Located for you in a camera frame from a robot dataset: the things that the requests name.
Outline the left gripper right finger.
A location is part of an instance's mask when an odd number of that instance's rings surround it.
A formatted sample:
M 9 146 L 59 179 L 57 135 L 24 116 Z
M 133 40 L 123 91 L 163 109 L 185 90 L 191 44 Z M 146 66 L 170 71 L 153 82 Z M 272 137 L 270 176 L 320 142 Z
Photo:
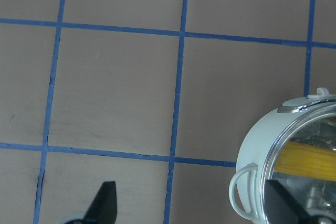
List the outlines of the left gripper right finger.
M 265 181 L 265 217 L 268 223 L 335 223 L 335 219 L 307 212 L 277 180 Z

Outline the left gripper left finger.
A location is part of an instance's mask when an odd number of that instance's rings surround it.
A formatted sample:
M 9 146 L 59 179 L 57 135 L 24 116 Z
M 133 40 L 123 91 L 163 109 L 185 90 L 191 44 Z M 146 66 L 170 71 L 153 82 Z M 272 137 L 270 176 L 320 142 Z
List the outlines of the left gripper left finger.
M 113 224 L 117 220 L 117 188 L 115 182 L 103 182 L 85 213 L 64 217 L 59 223 Z

